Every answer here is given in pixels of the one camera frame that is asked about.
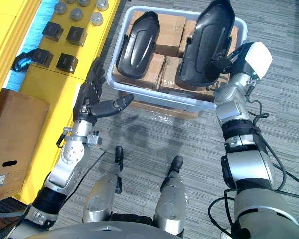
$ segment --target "robotic hand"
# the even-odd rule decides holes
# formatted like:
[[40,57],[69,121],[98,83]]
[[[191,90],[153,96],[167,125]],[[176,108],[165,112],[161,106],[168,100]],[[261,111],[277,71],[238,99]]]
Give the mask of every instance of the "robotic hand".
[[32,205],[27,207],[7,238],[25,238],[54,225],[67,195],[77,182],[82,166],[90,157],[90,146],[102,143],[98,132],[93,131],[97,119],[122,111],[133,100],[134,96],[128,94],[116,101],[100,102],[101,87],[105,82],[103,74],[103,64],[96,58],[78,92],[73,108],[73,127],[64,128],[56,143],[60,147],[62,141],[66,141],[60,147],[62,150],[58,162],[45,179]]
[[272,61],[260,42],[243,44],[227,59],[214,63],[231,72],[228,84],[215,95],[216,114],[225,139],[226,156],[221,158],[225,183],[237,191],[232,238],[299,239],[299,226],[285,200],[273,190],[275,172],[256,122],[246,102]]
[[[225,139],[226,155],[221,158],[223,177],[231,190],[237,192],[235,222],[231,223],[231,233],[225,230],[223,232],[234,239],[299,239],[297,221],[284,199],[273,189],[275,180],[273,165],[266,151],[267,145],[256,126],[261,114],[252,120],[246,109],[246,102],[252,103],[249,100],[250,93],[265,75],[271,61],[272,57],[268,49],[262,43],[255,42],[243,44],[227,58],[215,59],[210,64],[209,74],[231,72],[230,81],[218,88],[214,94],[216,114]],[[99,102],[101,85],[104,82],[103,73],[99,60],[96,60],[92,64],[86,82],[80,88],[73,109],[74,126],[65,128],[57,143],[59,146],[63,139],[66,141],[59,161],[45,180],[44,187],[39,191],[33,204],[28,206],[22,219],[8,237],[24,238],[46,231],[54,224],[67,195],[73,189],[83,163],[90,155],[88,145],[100,143],[98,133],[92,131],[97,118],[119,112],[133,99],[132,95],[126,95],[125,98],[117,101]],[[123,154],[119,151],[116,154],[116,158],[123,158]],[[183,220],[167,220],[165,222],[171,224],[168,224],[168,227],[167,224],[161,227],[158,225],[160,228],[131,221],[101,222],[111,213],[110,204],[116,186],[113,182],[118,178],[121,170],[119,166],[119,163],[114,164],[111,172],[101,178],[100,183],[94,187],[88,197],[83,219],[85,222],[93,223],[51,230],[31,238],[64,236],[67,238],[129,238],[131,236],[178,238],[168,232],[179,228],[180,221],[183,225]],[[177,196],[168,195],[173,200],[185,198],[183,191]],[[104,204],[102,210],[90,208],[89,203],[96,198],[102,199],[101,202]],[[163,210],[158,212],[169,217],[171,212],[184,210],[185,204],[179,203],[177,207],[169,209],[162,207]]]

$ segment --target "gray carpet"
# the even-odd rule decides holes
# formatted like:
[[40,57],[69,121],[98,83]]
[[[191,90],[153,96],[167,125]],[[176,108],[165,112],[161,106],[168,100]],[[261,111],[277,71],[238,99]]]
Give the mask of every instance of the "gray carpet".
[[[209,0],[122,0],[102,52],[107,69],[124,13],[134,5],[185,9],[202,12]],[[263,102],[271,116],[259,122],[263,136],[277,152],[286,169],[299,177],[299,0],[233,0],[237,17],[248,26],[248,39],[263,42],[273,56],[272,65],[252,94]],[[102,100],[118,97],[119,92],[105,85]],[[250,109],[257,111],[256,105]],[[181,170],[187,188],[187,218],[184,238],[218,239],[220,231],[207,215],[208,205],[222,197],[220,157],[224,155],[222,132],[214,111],[202,111],[190,121],[163,114],[128,108],[122,113],[99,119],[97,130],[108,153],[90,171],[77,193],[62,208],[54,228],[82,222],[82,208],[93,184],[104,175],[114,160],[114,148],[124,148],[123,192],[117,195],[115,213],[153,216],[160,196],[159,187],[176,155],[184,157]],[[83,172],[101,154],[92,157]],[[281,181],[277,172],[276,185]],[[284,188],[299,193],[299,184],[288,178]],[[299,222],[299,199],[285,197]],[[220,225],[228,227],[223,203],[213,209]]]

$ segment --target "black wire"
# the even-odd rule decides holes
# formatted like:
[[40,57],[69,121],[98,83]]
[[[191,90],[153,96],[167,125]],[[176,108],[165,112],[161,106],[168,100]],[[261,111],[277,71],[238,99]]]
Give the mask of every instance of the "black wire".
[[[273,163],[273,166],[279,170],[281,170],[281,167],[279,167],[278,165],[276,165],[275,163]],[[288,176],[290,176],[292,179],[294,179],[295,181],[297,181],[299,183],[299,179],[295,176],[293,176],[291,173],[289,173],[288,171],[286,171],[286,174]]]
[[[230,200],[235,200],[234,198],[231,198],[231,197],[226,197],[227,199],[230,199]],[[221,200],[224,200],[225,197],[222,197],[222,198],[217,198],[216,200],[214,200],[208,207],[208,216],[212,222],[212,224],[214,224],[219,230],[221,230],[223,233],[227,234],[228,236],[230,236],[231,238],[234,238],[231,233],[227,232],[224,228],[222,228],[217,222],[216,220],[211,216],[211,208],[214,206],[215,203],[221,201]]]
[[299,198],[299,194],[294,194],[294,193],[288,193],[285,191],[281,191],[281,190],[274,190],[276,193],[280,193],[280,194],[284,194],[287,196],[291,196],[291,197],[295,197],[295,198]]
[[263,136],[261,135],[261,133],[259,132],[258,133],[260,139],[262,140],[262,142],[264,142],[264,144],[266,145],[266,147],[269,149],[270,153],[275,157],[276,161],[278,162],[280,168],[281,168],[281,171],[283,173],[283,180],[280,184],[280,186],[277,188],[277,190],[281,190],[285,183],[286,183],[286,179],[287,179],[287,174],[286,174],[286,170],[285,170],[285,167],[284,165],[281,163],[280,159],[278,158],[278,156],[276,155],[276,153],[273,151],[273,149],[270,147],[270,145],[267,143],[267,141],[263,138]]
[[227,214],[227,218],[228,218],[228,222],[230,224],[230,226],[233,225],[233,221],[231,219],[231,216],[230,216],[230,212],[229,212],[229,206],[228,206],[228,196],[227,196],[227,193],[228,192],[232,192],[231,189],[227,189],[224,191],[224,201],[225,201],[225,209],[226,209],[226,214]]
[[[251,92],[253,91],[254,87],[251,88],[251,90],[248,91],[248,93],[246,94],[246,98],[247,98],[247,101],[249,103],[255,103],[257,102],[259,104],[259,114],[255,114],[255,113],[252,113],[250,111],[248,111],[250,114],[252,114],[254,117],[253,119],[253,125],[255,127],[257,127],[257,122],[259,121],[260,118],[267,118],[269,116],[269,113],[263,113],[263,106],[261,104],[260,101],[258,100],[254,100],[254,101],[251,101],[249,99],[249,95],[251,94]],[[292,197],[296,197],[296,198],[299,198],[299,194],[294,194],[294,193],[288,193],[288,192],[285,192],[285,191],[281,191],[281,189],[283,188],[283,186],[285,185],[286,183],[286,180],[287,180],[287,175],[289,175],[292,179],[294,179],[295,181],[297,181],[299,183],[299,179],[295,176],[293,176],[291,173],[287,172],[285,170],[285,167],[284,165],[282,164],[282,162],[279,160],[278,156],[276,155],[276,153],[273,151],[273,149],[270,147],[270,145],[267,143],[267,141],[264,139],[264,137],[261,135],[260,131],[257,133],[258,136],[260,137],[260,139],[262,140],[262,142],[266,145],[266,147],[268,148],[268,150],[270,151],[270,153],[274,156],[274,158],[276,159],[276,161],[278,162],[279,166],[274,164],[273,163],[273,166],[276,167],[277,169],[279,169],[280,171],[282,171],[283,173],[283,180],[280,184],[280,186],[274,190],[275,192],[277,193],[281,193],[281,194],[284,194],[284,195],[288,195],[288,196],[292,196]]]
[[[257,102],[259,104],[259,114],[258,115],[250,112],[252,115],[255,116],[254,119],[253,119],[253,125],[255,127],[257,127],[257,122],[260,120],[260,118],[267,118],[267,117],[269,117],[269,113],[263,113],[263,105],[261,104],[261,102],[259,100],[253,100],[253,101],[251,101],[249,99],[249,95],[251,94],[251,92],[253,91],[253,89],[254,89],[254,87],[250,91],[248,91],[248,94],[246,94],[246,99],[251,104],[253,104],[255,102]],[[277,190],[281,190],[284,187],[284,185],[286,183],[286,179],[287,179],[285,167],[281,163],[281,161],[278,158],[278,156],[276,155],[276,153],[273,151],[273,149],[267,143],[267,141],[263,138],[263,136],[261,135],[260,131],[257,134],[260,137],[260,139],[263,141],[263,143],[266,145],[266,147],[268,148],[268,150],[270,151],[270,153],[274,156],[274,158],[276,159],[276,161],[279,164],[279,166],[281,167],[281,170],[283,172],[283,180],[282,180],[281,184],[279,185],[279,187],[277,188]]]
[[89,167],[89,169],[85,172],[85,174],[83,175],[83,177],[81,178],[80,182],[78,183],[78,185],[76,186],[76,188],[74,189],[74,191],[65,199],[63,205],[72,197],[72,195],[76,192],[76,190],[79,188],[80,184],[82,183],[83,179],[85,178],[85,176],[90,172],[90,170],[95,166],[95,164],[100,161],[100,159],[104,156],[104,154],[107,151],[104,151],[100,157],[98,157],[98,159]]

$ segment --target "white plastic bin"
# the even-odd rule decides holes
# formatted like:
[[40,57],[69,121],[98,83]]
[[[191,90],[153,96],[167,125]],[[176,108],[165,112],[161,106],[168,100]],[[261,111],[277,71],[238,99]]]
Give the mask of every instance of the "white plastic bin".
[[[136,86],[125,85],[115,81],[112,74],[113,68],[115,66],[116,59],[120,52],[124,35],[128,29],[133,13],[135,11],[154,11],[156,13],[184,16],[186,17],[186,20],[197,20],[199,15],[201,14],[200,12],[181,11],[181,10],[147,7],[147,6],[134,6],[129,8],[124,16],[121,31],[115,45],[112,61],[107,71],[106,78],[108,84],[116,90],[125,91],[134,94],[135,100],[138,101],[149,102],[157,105],[182,109],[190,112],[197,112],[203,109],[214,109],[216,105],[213,102],[201,101],[201,100],[171,95],[171,94],[158,92],[158,91],[151,91]],[[237,17],[235,18],[234,25],[238,27],[237,46],[240,46],[243,44],[243,41],[246,40],[247,38],[247,25],[242,19],[239,19]]]

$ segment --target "brown cardboard box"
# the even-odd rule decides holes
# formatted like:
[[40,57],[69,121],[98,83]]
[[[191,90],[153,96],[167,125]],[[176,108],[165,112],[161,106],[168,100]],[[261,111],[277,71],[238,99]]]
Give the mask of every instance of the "brown cardboard box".
[[0,200],[19,193],[49,104],[19,92],[0,93]]
[[[186,42],[188,37],[193,37],[194,31],[195,31],[195,26],[196,26],[196,21],[186,21],[185,27],[184,27],[184,32],[183,36],[181,38],[179,50],[177,53],[178,57],[183,57],[184,56],[184,51],[186,48]],[[231,31],[231,45],[228,51],[228,54],[232,53],[236,49],[237,45],[237,33],[238,33],[238,28],[236,26],[233,27]]]
[[185,26],[184,26],[183,36],[181,37],[177,57],[183,57],[184,56],[184,51],[185,51],[185,47],[186,47],[187,38],[188,37],[190,37],[190,38],[193,37],[194,31],[195,31],[195,26],[196,26],[196,21],[193,21],[193,20],[186,21]]
[[174,116],[176,118],[182,119],[182,120],[192,120],[194,118],[198,117],[198,112],[188,112],[180,109],[175,109],[171,107],[165,107],[165,106],[159,106],[147,102],[142,101],[132,101],[129,104],[129,107],[134,107],[146,111],[156,112],[156,113],[162,113],[169,116]]
[[[129,35],[132,25],[136,19],[142,16],[144,12],[135,11],[130,22],[130,27],[127,30]],[[183,16],[173,16],[167,14],[158,14],[160,25],[159,36],[156,43],[155,53],[164,56],[176,56],[186,18]]]
[[214,101],[213,92],[221,84],[227,83],[229,74],[220,74],[216,83],[207,87],[194,87],[185,85],[178,76],[182,58],[166,57],[165,64],[160,76],[159,91],[171,95],[195,98],[204,101]]
[[154,56],[149,64],[148,71],[141,79],[132,79],[122,76],[116,67],[113,69],[113,76],[115,81],[125,83],[128,85],[139,86],[150,90],[158,90],[160,83],[160,73],[164,64],[165,57],[154,53]]

